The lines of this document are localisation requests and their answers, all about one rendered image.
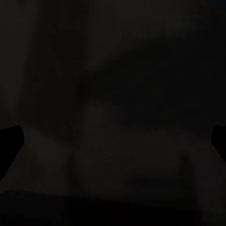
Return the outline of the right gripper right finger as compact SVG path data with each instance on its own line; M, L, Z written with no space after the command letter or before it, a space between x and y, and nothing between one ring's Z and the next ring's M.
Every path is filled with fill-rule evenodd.
M215 125L211 142L226 163L226 127Z

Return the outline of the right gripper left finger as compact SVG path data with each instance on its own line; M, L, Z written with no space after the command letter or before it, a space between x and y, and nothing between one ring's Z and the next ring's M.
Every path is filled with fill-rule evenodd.
M20 125L0 130L0 181L23 144L24 134Z

